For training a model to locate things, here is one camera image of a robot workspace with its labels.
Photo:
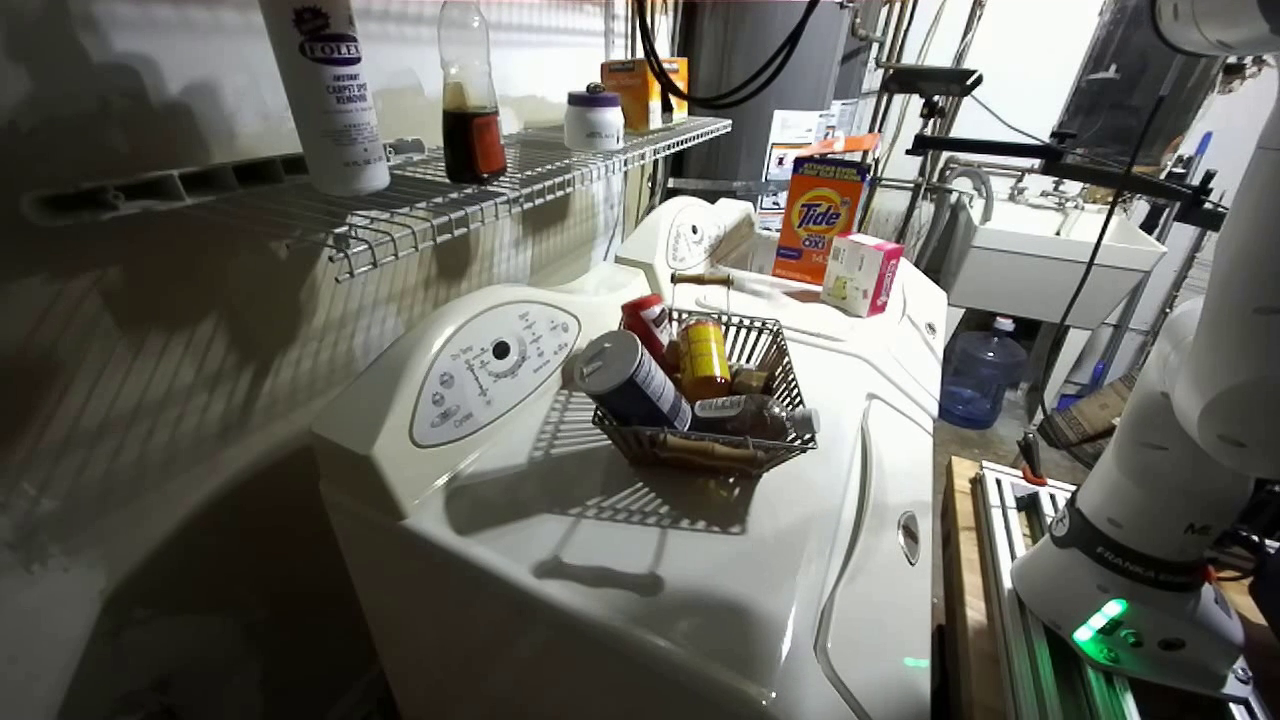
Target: sink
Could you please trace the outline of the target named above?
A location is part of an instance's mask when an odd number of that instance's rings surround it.
[[[954,264],[940,276],[951,307],[983,307],[1027,322],[1061,322],[1106,207],[1030,207],[996,204],[990,220],[970,220],[969,236],[951,236]],[[1113,217],[1096,269],[1067,315],[1071,327],[1105,324],[1117,306],[1154,269],[1165,245]]]

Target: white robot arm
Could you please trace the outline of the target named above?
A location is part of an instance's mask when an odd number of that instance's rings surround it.
[[[1201,57],[1280,48],[1280,0],[1154,0],[1166,46]],[[1071,510],[1012,588],[1087,661],[1221,693],[1245,628],[1208,585],[1208,550],[1256,482],[1280,482],[1280,114],[1214,245],[1205,306],[1178,307]]]

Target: wall shelf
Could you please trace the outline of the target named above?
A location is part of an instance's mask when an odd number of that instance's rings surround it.
[[[286,245],[323,245],[336,279],[354,279],[430,245],[468,236],[499,217],[551,204],[604,175],[669,159],[716,135],[730,122],[689,118],[671,128],[630,133],[616,153],[566,153],[559,128],[503,135],[506,175],[497,183],[448,183],[442,153],[418,142],[387,145],[393,190],[330,200],[312,194],[302,157],[265,157],[214,169],[173,169],[23,200],[31,223],[90,223],[149,214],[214,207],[238,197],[309,220]]]

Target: washing machine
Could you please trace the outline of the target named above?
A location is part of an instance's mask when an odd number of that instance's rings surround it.
[[[405,715],[929,715],[930,418],[949,300],[851,322],[767,279],[748,214],[669,200],[565,290],[484,290],[316,422],[319,492]],[[629,464],[565,362],[664,294],[777,315],[815,447],[760,482]]]

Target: blue bottle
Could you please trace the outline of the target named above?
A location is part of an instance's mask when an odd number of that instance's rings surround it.
[[[1027,354],[1012,341],[1008,315],[996,315],[990,331],[961,331],[944,356],[940,418],[961,428],[990,428],[1022,365]]]

